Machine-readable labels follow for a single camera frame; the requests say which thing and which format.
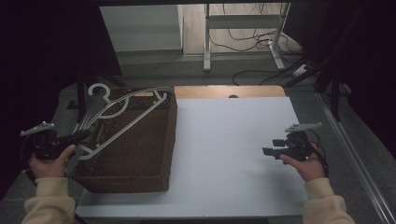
forearm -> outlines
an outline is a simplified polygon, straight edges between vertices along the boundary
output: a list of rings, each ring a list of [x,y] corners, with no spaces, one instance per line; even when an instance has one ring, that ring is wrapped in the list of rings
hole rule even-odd
[[[75,201],[68,196],[67,178],[38,178],[34,198],[25,203],[22,223],[73,223]]]
[[[348,224],[355,223],[347,214],[345,201],[334,195],[328,178],[319,178],[307,182],[305,189],[308,202],[304,206],[304,223]]]

table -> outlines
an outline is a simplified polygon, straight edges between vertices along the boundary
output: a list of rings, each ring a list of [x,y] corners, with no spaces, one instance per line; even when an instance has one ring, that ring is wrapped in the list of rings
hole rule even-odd
[[[229,99],[230,94],[241,98]],[[291,166],[262,154],[262,147],[285,138],[285,129],[298,122],[282,88],[176,87],[176,95],[177,137],[169,190],[84,190],[79,216],[271,217],[303,212],[304,181]],[[196,95],[202,98],[191,99]]]

brown woven basket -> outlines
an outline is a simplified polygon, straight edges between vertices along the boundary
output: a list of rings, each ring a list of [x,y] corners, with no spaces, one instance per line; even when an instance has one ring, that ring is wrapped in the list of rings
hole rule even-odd
[[[113,89],[110,100],[140,90]],[[131,97],[122,114],[98,121],[88,147],[95,148],[104,143],[151,107],[154,101],[157,101],[155,95]],[[108,114],[119,111],[122,106],[123,102],[110,107],[112,111]],[[79,161],[72,178],[92,193],[168,190],[176,124],[176,97],[167,92],[166,100],[128,131],[92,158]]]

